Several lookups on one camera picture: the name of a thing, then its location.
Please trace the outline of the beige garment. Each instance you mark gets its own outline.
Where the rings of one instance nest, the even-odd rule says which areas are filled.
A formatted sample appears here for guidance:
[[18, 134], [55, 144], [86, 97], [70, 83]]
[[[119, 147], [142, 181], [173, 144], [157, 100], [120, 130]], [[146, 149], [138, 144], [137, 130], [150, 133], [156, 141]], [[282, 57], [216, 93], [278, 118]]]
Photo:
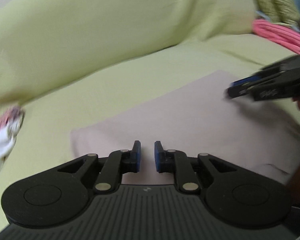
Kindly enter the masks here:
[[269, 101], [228, 99], [224, 90], [234, 79], [216, 71], [184, 87], [133, 107], [117, 116], [70, 134], [76, 157], [96, 153], [106, 157], [142, 147], [138, 173], [123, 176], [125, 184], [170, 184], [158, 173], [154, 143], [189, 157], [208, 153], [266, 177], [286, 183], [300, 165], [300, 125]]

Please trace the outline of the pink folded towel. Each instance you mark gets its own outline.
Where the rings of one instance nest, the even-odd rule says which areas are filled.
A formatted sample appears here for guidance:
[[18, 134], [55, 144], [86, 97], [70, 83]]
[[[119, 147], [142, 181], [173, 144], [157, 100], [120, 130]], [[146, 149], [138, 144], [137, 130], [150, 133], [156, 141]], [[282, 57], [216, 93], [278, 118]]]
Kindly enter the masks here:
[[253, 33], [257, 36], [279, 44], [300, 55], [300, 33], [283, 25], [273, 24], [266, 20], [254, 20]]

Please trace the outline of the pastel patchwork folded sheet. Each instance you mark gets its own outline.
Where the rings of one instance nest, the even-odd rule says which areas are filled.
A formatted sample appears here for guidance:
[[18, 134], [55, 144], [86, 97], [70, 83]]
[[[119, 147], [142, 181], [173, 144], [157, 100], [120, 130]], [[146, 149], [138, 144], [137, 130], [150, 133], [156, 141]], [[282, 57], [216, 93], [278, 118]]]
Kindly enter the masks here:
[[285, 22], [274, 22], [268, 15], [266, 15], [265, 13], [261, 12], [261, 11], [255, 11], [256, 15], [257, 15], [257, 19], [258, 20], [264, 20], [269, 22], [272, 25], [279, 25], [282, 27], [286, 27], [289, 29], [292, 29], [293, 31], [296, 31], [297, 33], [300, 33], [300, 28], [298, 27], [296, 22], [291, 23], [285, 23]]

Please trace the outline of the white garment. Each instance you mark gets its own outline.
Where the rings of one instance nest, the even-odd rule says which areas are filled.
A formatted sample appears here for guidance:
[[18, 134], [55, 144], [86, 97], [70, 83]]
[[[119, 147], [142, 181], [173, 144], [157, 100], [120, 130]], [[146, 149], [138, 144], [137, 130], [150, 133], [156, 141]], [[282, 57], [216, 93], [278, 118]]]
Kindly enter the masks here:
[[3, 167], [5, 158], [13, 150], [16, 137], [20, 131], [22, 124], [21, 119], [9, 121], [6, 126], [0, 128], [0, 171]]

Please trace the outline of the green zigzag pillow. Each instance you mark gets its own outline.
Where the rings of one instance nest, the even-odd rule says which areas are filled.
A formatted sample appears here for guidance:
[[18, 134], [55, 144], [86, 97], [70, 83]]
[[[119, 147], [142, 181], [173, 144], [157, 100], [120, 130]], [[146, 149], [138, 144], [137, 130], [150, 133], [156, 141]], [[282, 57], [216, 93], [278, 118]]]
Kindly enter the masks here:
[[295, 24], [300, 20], [300, 11], [294, 0], [256, 0], [259, 11], [273, 23]]

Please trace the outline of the pink floral garment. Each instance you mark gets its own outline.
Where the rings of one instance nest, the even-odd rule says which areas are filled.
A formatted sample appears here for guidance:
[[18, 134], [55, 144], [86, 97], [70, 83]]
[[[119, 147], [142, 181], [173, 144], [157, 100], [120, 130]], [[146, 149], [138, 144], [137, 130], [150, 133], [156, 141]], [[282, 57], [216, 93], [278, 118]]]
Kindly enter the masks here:
[[0, 130], [10, 127], [17, 134], [23, 124], [25, 111], [20, 106], [13, 106], [0, 116]]

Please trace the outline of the green covered sofa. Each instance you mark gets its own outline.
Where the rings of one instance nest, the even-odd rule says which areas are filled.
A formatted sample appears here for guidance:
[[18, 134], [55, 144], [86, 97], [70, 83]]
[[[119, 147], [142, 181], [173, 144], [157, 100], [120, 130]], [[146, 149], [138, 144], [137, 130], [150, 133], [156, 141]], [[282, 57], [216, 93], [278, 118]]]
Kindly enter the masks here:
[[222, 69], [248, 76], [292, 52], [252, 33], [255, 0], [0, 0], [0, 114], [25, 109], [0, 172], [72, 158], [70, 133]]

